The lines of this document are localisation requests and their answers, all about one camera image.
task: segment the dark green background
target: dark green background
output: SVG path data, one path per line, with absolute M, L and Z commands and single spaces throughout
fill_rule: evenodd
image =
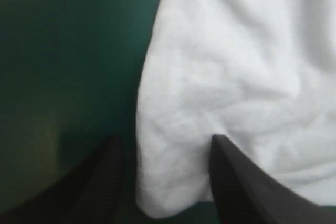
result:
M 159 0 L 0 0 L 0 212 L 123 136 L 118 223 L 218 223 L 213 204 L 160 221 L 134 203 L 134 116 Z

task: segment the black object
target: black object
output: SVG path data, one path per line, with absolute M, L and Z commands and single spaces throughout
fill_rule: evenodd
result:
M 0 224 L 112 224 L 122 186 L 121 140 L 109 136 L 72 172 L 0 216 Z
M 271 178 L 224 135 L 213 136 L 209 174 L 222 223 L 336 223 L 334 213 Z

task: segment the white towel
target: white towel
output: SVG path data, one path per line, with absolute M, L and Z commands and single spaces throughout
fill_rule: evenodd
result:
M 137 202 L 212 200 L 227 135 L 277 181 L 336 205 L 336 0 L 161 0 L 137 111 Z

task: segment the white fabric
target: white fabric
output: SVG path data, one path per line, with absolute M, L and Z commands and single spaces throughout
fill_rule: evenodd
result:
M 137 111 L 137 201 L 211 200 L 226 134 L 273 178 L 336 205 L 336 0 L 161 0 Z

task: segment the white cloth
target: white cloth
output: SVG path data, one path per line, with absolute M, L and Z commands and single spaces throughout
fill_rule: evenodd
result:
M 273 178 L 336 205 L 336 0 L 161 0 L 137 110 L 137 202 L 211 200 L 227 135 Z

